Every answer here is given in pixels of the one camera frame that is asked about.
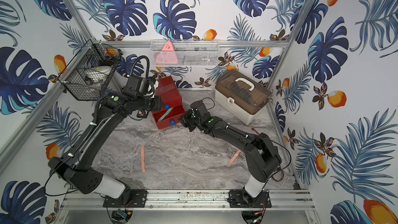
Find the teal fruit knife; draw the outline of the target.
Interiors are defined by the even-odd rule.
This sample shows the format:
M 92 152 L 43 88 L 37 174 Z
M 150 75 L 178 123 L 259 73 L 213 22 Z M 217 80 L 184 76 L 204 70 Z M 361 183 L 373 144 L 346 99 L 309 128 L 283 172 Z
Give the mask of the teal fruit knife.
M 163 120 L 171 113 L 172 110 L 173 110 L 173 107 L 167 109 L 167 110 L 164 112 L 164 114 L 158 119 L 158 122 L 163 121 Z

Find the red three-drawer cabinet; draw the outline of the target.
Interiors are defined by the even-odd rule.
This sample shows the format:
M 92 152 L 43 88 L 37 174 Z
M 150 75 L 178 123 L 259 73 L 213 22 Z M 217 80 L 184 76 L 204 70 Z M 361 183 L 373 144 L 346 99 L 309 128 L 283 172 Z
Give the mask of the red three-drawer cabinet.
M 164 106 L 159 112 L 152 112 L 155 124 L 159 130 L 175 126 L 179 121 L 182 114 L 185 113 L 182 104 L 182 97 L 177 89 L 175 82 L 171 76 L 157 80 L 159 83 L 155 95 L 160 96 Z M 163 120 L 158 122 L 158 119 L 164 114 L 164 112 L 172 108 L 171 113 Z

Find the pink fruit knife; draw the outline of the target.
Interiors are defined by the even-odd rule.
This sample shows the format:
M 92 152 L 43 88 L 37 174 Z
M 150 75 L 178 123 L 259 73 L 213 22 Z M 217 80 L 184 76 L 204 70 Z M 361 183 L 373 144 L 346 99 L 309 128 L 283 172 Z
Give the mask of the pink fruit knife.
M 141 146 L 141 170 L 143 173 L 146 172 L 146 167 L 145 167 L 145 146 Z
M 230 161 L 229 161 L 229 167 L 236 161 L 236 159 L 239 157 L 240 153 L 241 153 L 241 150 L 238 150 L 238 151 L 233 155 L 233 157 L 232 157 L 232 158 L 230 159 Z

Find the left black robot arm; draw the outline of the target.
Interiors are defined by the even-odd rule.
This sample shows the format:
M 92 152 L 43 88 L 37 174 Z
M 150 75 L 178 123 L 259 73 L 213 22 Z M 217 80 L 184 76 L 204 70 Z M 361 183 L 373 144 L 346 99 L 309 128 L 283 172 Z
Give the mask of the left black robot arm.
M 159 112 L 163 102 L 155 95 L 158 83 L 149 73 L 139 77 L 133 73 L 121 92 L 112 91 L 97 100 L 93 119 L 78 141 L 61 157 L 53 157 L 48 165 L 51 175 L 58 175 L 83 194 L 105 197 L 105 206 L 128 206 L 133 201 L 131 187 L 92 168 L 93 160 L 113 130 L 127 117 L 141 121 L 150 112 Z

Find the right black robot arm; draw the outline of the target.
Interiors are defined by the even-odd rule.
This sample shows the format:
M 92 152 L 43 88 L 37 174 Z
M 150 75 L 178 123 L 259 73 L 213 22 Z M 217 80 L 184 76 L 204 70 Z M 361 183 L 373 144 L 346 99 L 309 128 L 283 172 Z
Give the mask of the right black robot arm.
M 250 177 L 236 200 L 232 197 L 227 199 L 230 205 L 254 208 L 262 204 L 266 207 L 268 196 L 264 195 L 264 186 L 274 174 L 288 168 L 292 161 L 292 156 L 289 155 L 288 164 L 285 168 L 281 167 L 282 159 L 275 147 L 279 143 L 265 133 L 247 133 L 212 116 L 203 100 L 191 103 L 190 108 L 178 120 L 190 132 L 199 129 L 215 139 L 224 140 L 245 155 Z

